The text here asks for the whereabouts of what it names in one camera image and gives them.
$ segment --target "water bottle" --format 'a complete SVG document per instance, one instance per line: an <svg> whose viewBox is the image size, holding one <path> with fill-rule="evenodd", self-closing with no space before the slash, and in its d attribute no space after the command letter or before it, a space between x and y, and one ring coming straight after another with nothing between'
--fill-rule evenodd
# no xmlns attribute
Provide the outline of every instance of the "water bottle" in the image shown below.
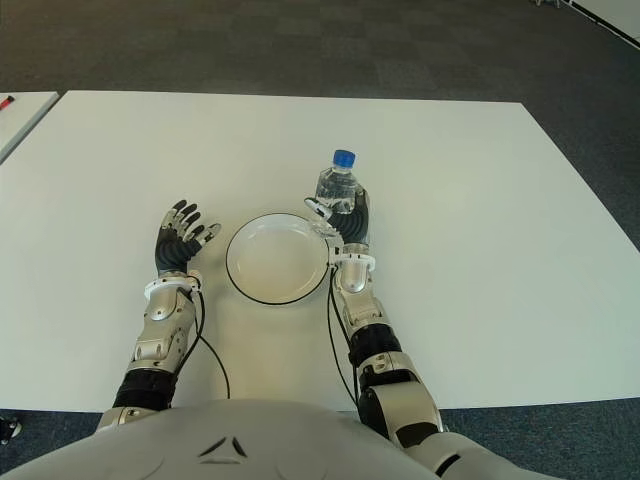
<svg viewBox="0 0 640 480"><path fill-rule="evenodd" d="M333 166L320 172L318 177L316 198L338 213L350 213L355 204L358 181L351 173L355 159L353 152L336 150ZM313 227L323 237L337 235L324 221L314 223Z"/></svg>

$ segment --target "black joint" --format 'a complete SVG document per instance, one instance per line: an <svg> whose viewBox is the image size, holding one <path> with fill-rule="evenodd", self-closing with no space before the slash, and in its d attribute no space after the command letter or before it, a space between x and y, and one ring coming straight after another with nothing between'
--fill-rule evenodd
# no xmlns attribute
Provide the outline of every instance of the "black joint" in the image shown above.
<svg viewBox="0 0 640 480"><path fill-rule="evenodd" d="M177 377L162 370L139 368L127 372L118 389L114 407L166 410L176 389Z"/></svg>
<svg viewBox="0 0 640 480"><path fill-rule="evenodd" d="M385 352L401 352L400 342L389 325L374 323L356 331L351 337L349 360L359 367L367 358Z"/></svg>
<svg viewBox="0 0 640 480"><path fill-rule="evenodd" d="M430 422L412 423L405 425L396 432L400 445L404 448L420 445L425 438L438 433L438 426Z"/></svg>
<svg viewBox="0 0 640 480"><path fill-rule="evenodd" d="M458 460L460 460L460 455L457 455L457 454L451 455L449 458L447 458L444 462L440 464L440 466L436 470L436 475L442 478L442 475L444 475L444 472L446 472L447 469L451 465L456 463Z"/></svg>
<svg viewBox="0 0 640 480"><path fill-rule="evenodd" d="M393 383L420 381L410 370L392 370L390 372L374 373L373 368L370 365L364 367L359 380L362 388L375 387L376 385L391 385Z"/></svg>
<svg viewBox="0 0 640 480"><path fill-rule="evenodd" d="M387 423L384 420L384 412L382 406L378 400L376 392L367 388L363 390L362 395L358 399L358 414L360 415L360 421L372 429L374 432L382 435L384 438L389 438L389 431L387 430Z"/></svg>

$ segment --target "white tabletop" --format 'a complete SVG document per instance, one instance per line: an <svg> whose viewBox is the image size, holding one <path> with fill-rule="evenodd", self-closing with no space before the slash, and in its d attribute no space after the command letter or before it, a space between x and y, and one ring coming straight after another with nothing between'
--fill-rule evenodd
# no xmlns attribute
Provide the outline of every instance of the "white tabletop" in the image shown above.
<svg viewBox="0 0 640 480"><path fill-rule="evenodd" d="M358 154L376 292L441 407L640 395L640 255L522 105L70 92L0 168L0 407L111 405L186 197L223 224L191 266L233 396L352 409L326 281L269 307L224 268L247 220L306 215L336 148ZM221 396L199 349L175 404Z"/></svg>
<svg viewBox="0 0 640 480"><path fill-rule="evenodd" d="M0 111L0 163L58 99L56 92L0 92L0 101L15 101Z"/></svg>

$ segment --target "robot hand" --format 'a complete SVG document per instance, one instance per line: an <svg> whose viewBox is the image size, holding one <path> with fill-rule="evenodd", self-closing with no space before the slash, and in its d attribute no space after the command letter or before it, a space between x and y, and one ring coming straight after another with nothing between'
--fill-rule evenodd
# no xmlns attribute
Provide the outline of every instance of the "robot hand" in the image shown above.
<svg viewBox="0 0 640 480"><path fill-rule="evenodd" d="M369 194L363 187L356 191L355 206L351 213L337 213L315 198L305 198L304 203L336 229L345 245L369 243Z"/></svg>
<svg viewBox="0 0 640 480"><path fill-rule="evenodd" d="M196 212L198 206L195 203L186 205L186 200L180 200L162 221L156 242L158 275L171 271L187 273L189 260L220 232L219 223L206 228L198 225L189 230L200 218L200 213Z"/></svg>

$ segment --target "black cable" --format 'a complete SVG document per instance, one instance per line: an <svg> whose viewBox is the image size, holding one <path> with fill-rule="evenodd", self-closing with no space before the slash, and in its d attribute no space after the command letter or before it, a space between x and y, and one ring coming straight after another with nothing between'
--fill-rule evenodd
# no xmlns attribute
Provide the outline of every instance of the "black cable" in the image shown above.
<svg viewBox="0 0 640 480"><path fill-rule="evenodd" d="M224 375L224 382L227 385L227 399L230 399L231 398L231 387L229 386L229 376L227 375L227 370L224 368L224 363L222 363L222 360L220 359L220 356L218 355L218 352L216 352L216 349L211 346L211 344L209 343L209 341L206 338L200 337L200 340L202 340L204 342L204 344L207 347L209 347L209 350L211 350L211 353L213 353L213 355L216 357L216 360L218 360L218 364L220 365L220 369L222 370L222 374Z"/></svg>
<svg viewBox="0 0 640 480"><path fill-rule="evenodd" d="M198 280L196 277L190 277L190 278L194 278L198 282L198 286L200 286L200 280ZM187 362L187 360L189 359L189 357L193 353L194 349L196 348L196 345L198 344L198 342L200 340L202 340L204 342L204 344L209 348L209 350L211 350L211 353L213 353L213 355L216 357L216 360L218 361L218 364L220 365L220 369L222 370L222 374L224 375L224 381L225 381L226 388L227 388L227 399L230 399L231 398L231 387L229 385L229 375L227 374L227 369L224 367L224 363L222 362L222 359L220 358L220 355L218 355L218 352L216 352L215 348L213 348L211 346L211 344L209 343L209 341L206 338L204 338L204 336L202 335L202 332L204 331L204 322L206 320L206 311L205 311L205 306L204 306L204 297L203 297L202 292L200 290L198 290L198 299L200 300L200 325L198 325L198 319L195 318L194 322L195 322L195 325L196 325L196 338L193 341L193 343L191 344L191 347L189 348L189 350L185 354L184 358L182 359L182 361L178 365L178 368L176 369L175 374L176 374L176 376L180 374L180 372L182 371L182 367L184 367L185 363Z"/></svg>
<svg viewBox="0 0 640 480"><path fill-rule="evenodd" d="M196 338L193 341L193 343L191 344L191 346L189 347L189 350L187 350L187 353L185 353L184 357L182 358L182 361L178 364L178 368L176 368L176 371L174 372L176 377L178 375L180 375L180 372L182 371L182 367L184 367L185 363L187 363L187 360L189 360L189 357L191 356L191 354L193 353L193 351L196 348L196 345L198 344L198 340L200 339L200 337L202 336L202 331L204 330L204 299L202 298L202 293L198 292L198 294L200 295L200 318L201 318L201 322L200 322L200 328L197 327L198 323L196 321Z"/></svg>
<svg viewBox="0 0 640 480"><path fill-rule="evenodd" d="M329 285L329 295L331 295L331 303L333 304L333 312L336 314L336 317L338 318L338 324L340 325L340 330L342 330L342 336L344 337L344 341L347 342L347 345L351 346L351 340L349 340L349 336L347 335L347 330L344 328L344 323L342 323L342 317L340 316L340 311L338 310L338 305L336 305L336 297L333 294L333 280L331 281L331 285Z"/></svg>
<svg viewBox="0 0 640 480"><path fill-rule="evenodd" d="M358 406L358 369L355 365L351 365L351 374L353 375L353 393L355 396L356 407Z"/></svg>
<svg viewBox="0 0 640 480"><path fill-rule="evenodd" d="M331 293L333 291L333 277L335 277L336 271L335 269L331 271L331 277L329 278L329 292L327 293L327 328L329 330L329 339L331 340L331 350L333 351L333 360L336 362L336 368L338 369L338 374L340 375L340 379L342 380L342 384L344 385L345 390L349 394L349 398L351 401L357 406L356 399L354 398L349 386L347 385L347 381L344 379L344 375L342 375L342 370L340 369L340 362L338 362L338 354L336 353L336 345L333 341L333 333L331 331Z"/></svg>
<svg viewBox="0 0 640 480"><path fill-rule="evenodd" d="M331 284L329 285L329 295L331 295L331 303L333 304L333 312L336 314L338 319L338 324L340 325L340 329L342 330L342 336L344 337L344 341L347 342L349 348L351 348L351 340L347 335L347 330L344 327L344 322L342 321L342 316L340 315L340 310L338 310L338 305L336 304L336 297L333 293L333 277L335 277L335 272L333 273ZM353 395L356 406L358 406L358 371L355 365L352 365L351 374L353 375Z"/></svg>

